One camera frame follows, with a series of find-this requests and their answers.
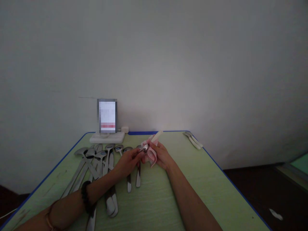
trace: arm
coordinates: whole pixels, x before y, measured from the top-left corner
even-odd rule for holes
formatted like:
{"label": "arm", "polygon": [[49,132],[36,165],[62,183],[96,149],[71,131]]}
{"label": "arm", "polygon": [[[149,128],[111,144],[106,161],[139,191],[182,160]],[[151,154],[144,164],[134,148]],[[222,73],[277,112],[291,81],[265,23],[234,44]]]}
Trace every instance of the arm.
{"label": "arm", "polygon": [[[95,204],[109,188],[133,171],[136,164],[140,162],[141,157],[144,156],[144,152],[136,156],[138,151],[139,149],[133,149],[125,152],[111,172],[87,186],[88,198],[91,205]],[[41,211],[19,226],[16,231],[50,231],[50,227],[45,219],[45,215],[49,209],[50,207]],[[85,206],[81,197],[81,190],[78,190],[56,202],[49,214],[49,219],[54,227],[63,230],[69,227],[84,211]]]}
{"label": "arm", "polygon": [[157,153],[157,164],[168,174],[186,230],[222,230],[167,149],[161,143],[158,147],[153,143],[150,146]]}

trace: smartphone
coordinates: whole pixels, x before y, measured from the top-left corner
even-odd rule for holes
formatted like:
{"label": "smartphone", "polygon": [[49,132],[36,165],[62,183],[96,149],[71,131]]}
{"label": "smartphone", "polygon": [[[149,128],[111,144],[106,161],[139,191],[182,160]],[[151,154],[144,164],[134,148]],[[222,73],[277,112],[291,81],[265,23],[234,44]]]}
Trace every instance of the smartphone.
{"label": "smartphone", "polygon": [[97,118],[100,133],[116,133],[117,99],[97,99]]}

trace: person's left hand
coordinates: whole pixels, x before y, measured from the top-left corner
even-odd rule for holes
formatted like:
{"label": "person's left hand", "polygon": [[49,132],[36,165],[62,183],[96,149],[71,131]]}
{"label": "person's left hand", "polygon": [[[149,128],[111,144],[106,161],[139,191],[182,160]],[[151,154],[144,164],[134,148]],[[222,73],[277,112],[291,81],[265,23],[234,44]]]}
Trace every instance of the person's left hand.
{"label": "person's left hand", "polygon": [[139,151],[139,148],[135,148],[123,153],[123,156],[113,168],[113,171],[116,171],[120,175],[120,178],[128,176],[134,170],[135,166],[140,163],[140,159],[145,153],[141,152],[138,154]]}

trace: green tabletop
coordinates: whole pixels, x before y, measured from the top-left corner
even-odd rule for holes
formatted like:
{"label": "green tabletop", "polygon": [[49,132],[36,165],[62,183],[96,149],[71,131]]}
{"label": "green tabletop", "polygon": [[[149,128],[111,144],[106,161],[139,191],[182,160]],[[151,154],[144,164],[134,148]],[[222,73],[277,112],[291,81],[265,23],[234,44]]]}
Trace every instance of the green tabletop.
{"label": "green tabletop", "polygon": [[[92,134],[83,136],[3,230],[13,230],[61,197],[81,160],[81,156],[73,153],[89,147]],[[148,137],[126,134],[123,145],[135,148]],[[182,132],[164,132],[159,140],[223,230],[269,230],[204,149],[194,148]],[[120,155],[115,153],[115,164],[119,159]],[[109,218],[104,198],[99,200],[96,230],[185,230],[166,172],[158,165],[150,168],[147,162],[141,166],[140,188],[136,188],[136,176],[137,168],[131,174],[131,193],[127,192],[126,179],[115,186],[119,207],[116,217]],[[85,230],[87,220],[88,215],[84,213],[68,230]]]}

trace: wrist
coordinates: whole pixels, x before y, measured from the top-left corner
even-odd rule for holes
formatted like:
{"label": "wrist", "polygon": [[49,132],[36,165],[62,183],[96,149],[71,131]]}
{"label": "wrist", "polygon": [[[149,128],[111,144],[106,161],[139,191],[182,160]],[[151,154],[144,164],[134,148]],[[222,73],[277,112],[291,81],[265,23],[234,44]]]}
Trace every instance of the wrist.
{"label": "wrist", "polygon": [[114,185],[116,183],[118,183],[120,180],[122,180],[122,178],[123,178],[121,171],[119,171],[117,169],[113,169],[108,174],[110,175],[110,178],[112,179]]}
{"label": "wrist", "polygon": [[172,159],[166,166],[166,172],[169,174],[173,169],[177,167],[176,162]]}

